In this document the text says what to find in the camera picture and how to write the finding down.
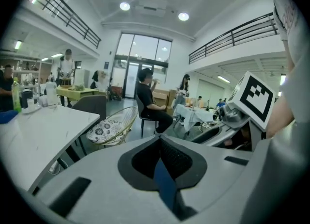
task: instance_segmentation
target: water bottle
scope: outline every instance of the water bottle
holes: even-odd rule
[[[21,112],[21,105],[19,101],[19,83],[18,78],[14,78],[12,85],[12,98],[13,98],[13,108],[14,110]]]
[[[47,105],[49,108],[57,107],[58,99],[56,94],[56,83],[46,82]]]

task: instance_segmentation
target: black shirt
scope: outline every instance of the black shirt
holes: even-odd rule
[[[6,91],[12,90],[13,78],[9,79],[0,79],[0,88]],[[1,111],[8,111],[12,110],[13,107],[13,98],[12,96],[3,96],[0,95],[0,110]]]
[[[146,106],[153,104],[153,95],[152,91],[150,90],[149,86],[143,83],[139,83],[137,86],[137,95],[141,102],[144,105],[144,109],[146,109]]]

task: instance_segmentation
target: black pants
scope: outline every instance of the black pants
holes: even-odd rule
[[[62,85],[71,85],[71,81],[65,80],[64,83],[63,83],[63,80],[62,80],[62,79],[59,79],[59,85],[60,85],[60,86],[62,86]],[[67,98],[67,99],[68,99],[68,107],[72,107],[69,98]],[[60,96],[60,102],[61,102],[62,105],[64,106],[64,96]]]
[[[147,110],[143,111],[142,117],[158,121],[157,133],[164,132],[173,123],[173,118],[162,110]]]

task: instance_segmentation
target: railing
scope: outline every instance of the railing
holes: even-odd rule
[[[98,48],[101,39],[63,0],[28,1],[41,7],[43,11],[49,12],[52,17],[62,20],[66,27],[71,27],[82,35],[84,40],[88,40]]]
[[[227,31],[192,52],[189,55],[189,64],[221,50],[234,47],[248,41],[279,34],[277,30],[273,13],[260,16]]]

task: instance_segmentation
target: patterned cushion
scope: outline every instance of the patterned cushion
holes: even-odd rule
[[[103,120],[87,132],[86,138],[93,143],[99,144],[111,139],[123,128],[122,123],[119,121],[109,119]],[[119,142],[122,138],[121,136],[124,136],[124,133],[120,134],[110,142]]]

